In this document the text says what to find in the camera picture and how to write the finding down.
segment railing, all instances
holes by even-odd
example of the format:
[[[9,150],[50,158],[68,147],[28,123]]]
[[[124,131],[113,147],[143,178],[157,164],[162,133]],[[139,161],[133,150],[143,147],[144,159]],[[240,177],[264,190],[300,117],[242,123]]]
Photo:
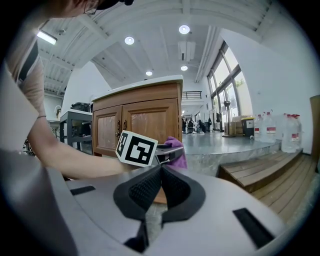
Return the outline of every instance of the railing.
[[[183,100],[201,100],[201,91],[183,91],[182,92]]]

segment cabinet door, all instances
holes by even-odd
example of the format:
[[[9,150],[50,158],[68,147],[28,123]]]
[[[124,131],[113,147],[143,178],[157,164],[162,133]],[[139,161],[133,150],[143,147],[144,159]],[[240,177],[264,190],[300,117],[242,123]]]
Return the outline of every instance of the cabinet door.
[[[122,106],[113,106],[93,112],[93,152],[116,157],[121,134]]]
[[[168,136],[179,137],[178,99],[160,99],[122,106],[122,127],[163,144]]]

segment purple cloth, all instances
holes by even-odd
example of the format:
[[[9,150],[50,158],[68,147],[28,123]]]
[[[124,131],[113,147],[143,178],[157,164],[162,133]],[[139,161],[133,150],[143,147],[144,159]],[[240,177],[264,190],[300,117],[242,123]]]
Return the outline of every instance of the purple cloth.
[[[166,142],[164,144],[170,145],[172,148],[183,147],[184,146],[179,140],[177,140],[175,137],[171,137],[171,136],[169,136],[166,139]],[[188,165],[187,165],[187,159],[186,159],[185,152],[183,151],[183,155],[182,156],[180,156],[179,158],[177,158],[177,159],[175,159],[175,160],[173,160],[171,162],[168,162],[167,165],[187,169]]]

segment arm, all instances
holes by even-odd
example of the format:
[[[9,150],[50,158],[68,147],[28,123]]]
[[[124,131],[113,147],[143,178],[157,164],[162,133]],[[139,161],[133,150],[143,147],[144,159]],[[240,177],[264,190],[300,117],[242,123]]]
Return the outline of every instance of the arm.
[[[138,167],[116,158],[88,155],[58,141],[45,117],[34,123],[28,140],[36,156],[46,167],[52,167],[71,179],[86,179],[120,174]]]

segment trash bin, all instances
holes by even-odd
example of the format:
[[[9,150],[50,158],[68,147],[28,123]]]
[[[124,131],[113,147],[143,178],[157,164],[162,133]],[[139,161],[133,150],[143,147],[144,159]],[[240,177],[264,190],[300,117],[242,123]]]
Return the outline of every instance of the trash bin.
[[[250,137],[255,134],[254,117],[245,117],[241,119],[243,136]]]

